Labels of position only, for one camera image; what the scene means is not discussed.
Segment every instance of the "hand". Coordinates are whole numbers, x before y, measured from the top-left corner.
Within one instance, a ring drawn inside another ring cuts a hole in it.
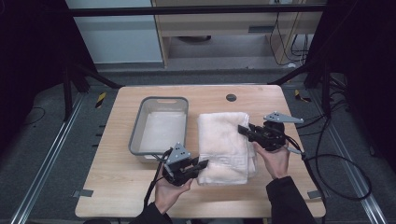
[[[252,144],[256,152],[264,159],[265,167],[273,179],[288,175],[290,152],[287,150],[287,147],[289,146],[289,142],[286,142],[285,146],[275,151],[267,151],[257,142],[253,142]]]
[[[190,190],[192,179],[188,180],[184,185],[178,187],[170,184],[166,179],[160,179],[155,185],[155,205],[161,214],[165,214],[177,201],[178,197]]]

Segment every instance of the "person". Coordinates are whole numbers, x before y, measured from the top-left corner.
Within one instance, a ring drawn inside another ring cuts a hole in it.
[[[309,211],[303,196],[288,175],[289,143],[276,151],[266,151],[258,143],[252,143],[256,152],[264,159],[265,167],[273,180],[266,186],[272,205],[273,224],[310,224],[317,223]],[[172,223],[166,212],[177,202],[178,197],[190,190],[192,179],[181,187],[173,186],[161,179],[155,186],[155,201],[130,224],[167,224]]]

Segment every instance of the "folded white towel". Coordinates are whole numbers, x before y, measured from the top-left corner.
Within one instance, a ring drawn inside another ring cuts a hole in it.
[[[248,126],[248,114],[201,114],[197,121],[200,161],[209,160],[198,175],[198,184],[246,184],[248,177],[256,173],[254,149],[238,132],[238,125]]]

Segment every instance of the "black sleeve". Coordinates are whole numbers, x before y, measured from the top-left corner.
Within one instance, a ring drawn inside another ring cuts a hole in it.
[[[290,176],[273,180],[267,185],[267,193],[273,224],[317,223]]]
[[[158,211],[155,203],[149,204],[143,212],[137,216],[130,224],[171,224],[172,219],[167,215],[162,215]]]

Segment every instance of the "person's left hand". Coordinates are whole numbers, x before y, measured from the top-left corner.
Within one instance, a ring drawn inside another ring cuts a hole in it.
[[[190,190],[192,179],[188,180],[182,186],[175,186],[170,184],[166,179],[160,179],[155,185],[155,205],[161,214],[165,214],[177,201],[178,197]]]

